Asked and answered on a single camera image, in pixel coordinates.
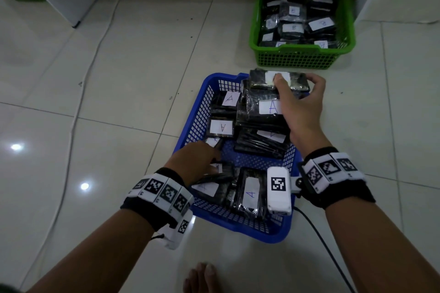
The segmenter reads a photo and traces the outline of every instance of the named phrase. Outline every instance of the hand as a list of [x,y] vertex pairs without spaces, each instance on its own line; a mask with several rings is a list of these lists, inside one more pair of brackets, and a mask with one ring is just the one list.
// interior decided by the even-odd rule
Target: hand
[[274,77],[281,100],[281,111],[290,128],[290,141],[303,157],[319,148],[332,146],[319,123],[326,80],[313,73],[306,73],[306,77],[315,86],[310,95],[301,100],[295,98],[281,74],[278,73]]
[[217,168],[210,165],[213,159],[221,159],[220,151],[199,140],[175,152],[164,167],[178,173],[188,187],[204,174],[217,173]]

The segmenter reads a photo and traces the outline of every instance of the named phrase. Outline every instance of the white cable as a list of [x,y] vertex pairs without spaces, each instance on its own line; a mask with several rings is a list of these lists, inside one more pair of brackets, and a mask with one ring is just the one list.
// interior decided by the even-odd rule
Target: white cable
[[58,204],[58,207],[57,207],[57,209],[56,209],[56,211],[55,211],[55,214],[54,214],[54,216],[53,216],[53,218],[52,218],[52,221],[51,221],[51,224],[50,224],[50,226],[49,226],[49,229],[47,230],[46,236],[45,236],[44,239],[43,239],[43,243],[41,243],[41,246],[40,246],[40,248],[38,249],[38,252],[36,253],[36,256],[35,256],[33,262],[31,263],[31,265],[30,265],[28,271],[25,273],[23,279],[22,279],[21,282],[20,282],[20,291],[22,290],[23,285],[24,285],[24,283],[25,283],[25,281],[26,281],[26,278],[28,277],[30,271],[32,270],[32,268],[33,268],[33,266],[34,266],[36,260],[37,260],[38,257],[40,256],[41,251],[43,250],[44,246],[46,245],[46,242],[47,242],[47,240],[49,239],[50,234],[52,233],[52,230],[53,230],[53,228],[54,228],[54,226],[55,226],[55,223],[56,223],[56,221],[57,221],[57,219],[58,219],[58,216],[59,216],[59,213],[60,213],[61,207],[62,207],[62,205],[63,205],[63,201],[64,201],[64,197],[65,197],[65,195],[66,195],[66,189],[67,189],[67,180],[68,180],[68,177],[69,177],[70,158],[71,158],[71,156],[72,156],[72,146],[73,146],[73,142],[74,142],[75,128],[76,128],[76,125],[77,125],[78,115],[79,115],[80,110],[81,110],[81,104],[82,104],[82,100],[83,100],[83,97],[84,97],[85,86],[86,86],[86,83],[87,83],[88,75],[89,75],[89,73],[90,73],[91,68],[93,67],[93,64],[95,63],[96,56],[98,55],[99,48],[101,47],[101,43],[102,43],[102,41],[104,40],[105,36],[107,35],[107,33],[108,33],[108,31],[109,31],[109,29],[110,29],[112,23],[113,23],[114,14],[115,14],[115,12],[116,12],[116,8],[118,7],[119,1],[120,1],[120,0],[116,0],[116,3],[114,4],[113,12],[112,12],[111,17],[110,17],[110,20],[109,20],[109,22],[108,22],[107,28],[106,28],[106,30],[104,31],[104,33],[102,34],[101,39],[99,40],[98,45],[96,46],[96,50],[95,50],[95,54],[93,55],[93,59],[91,60],[91,63],[90,63],[90,65],[89,65],[89,67],[87,68],[87,71],[86,71],[85,74],[84,74],[84,77],[83,77],[83,80],[82,80],[81,91],[80,91],[80,97],[79,97],[79,101],[78,101],[78,106],[77,106],[77,109],[76,109],[76,111],[75,111],[74,120],[73,120],[73,122],[72,122],[72,127],[71,127],[71,129],[70,129],[70,133],[69,133],[69,146],[68,146],[68,149],[67,149],[66,171],[65,171],[65,174],[64,174],[63,193],[62,193],[62,195],[61,195],[61,199],[60,199],[60,201],[59,201],[59,204]]

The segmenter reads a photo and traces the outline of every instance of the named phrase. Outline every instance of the person's left arm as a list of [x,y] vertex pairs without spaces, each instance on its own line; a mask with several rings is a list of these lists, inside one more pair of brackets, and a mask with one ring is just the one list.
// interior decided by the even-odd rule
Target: person's left arm
[[[209,165],[214,158],[220,160],[220,153],[199,141],[175,152],[164,167],[177,173],[188,187],[203,174],[214,172],[215,168]],[[158,219],[162,213],[158,214],[150,217],[150,223],[130,209],[120,209],[28,292],[118,292],[150,241],[153,226],[158,229],[166,224]]]

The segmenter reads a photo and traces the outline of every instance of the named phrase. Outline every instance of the blue plastic basket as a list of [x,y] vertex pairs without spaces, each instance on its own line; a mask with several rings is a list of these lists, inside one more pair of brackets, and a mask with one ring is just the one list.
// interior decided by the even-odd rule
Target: blue plastic basket
[[[239,92],[241,80],[248,77],[249,75],[245,73],[240,73],[239,75],[214,73],[208,76],[201,85],[174,151],[178,151],[187,143],[204,139],[209,118],[209,105],[214,92],[218,90]],[[301,158],[293,145],[290,146],[283,160],[276,160],[234,152],[233,143],[233,140],[227,140],[224,143],[222,160],[231,161],[237,167],[251,167],[263,170],[271,166],[284,166],[289,168],[291,176],[298,176],[296,163]],[[292,195],[292,206],[294,202],[295,196]],[[208,203],[197,197],[195,197],[191,210],[197,217],[266,243],[283,241],[287,234],[289,234],[292,223],[292,215],[284,217],[271,215],[265,222],[250,220],[239,214],[232,213],[224,207]]]

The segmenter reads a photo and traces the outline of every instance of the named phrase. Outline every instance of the foot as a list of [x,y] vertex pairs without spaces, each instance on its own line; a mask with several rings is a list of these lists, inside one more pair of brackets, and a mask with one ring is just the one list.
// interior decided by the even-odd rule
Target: foot
[[184,280],[184,293],[222,293],[216,268],[212,264],[198,263]]

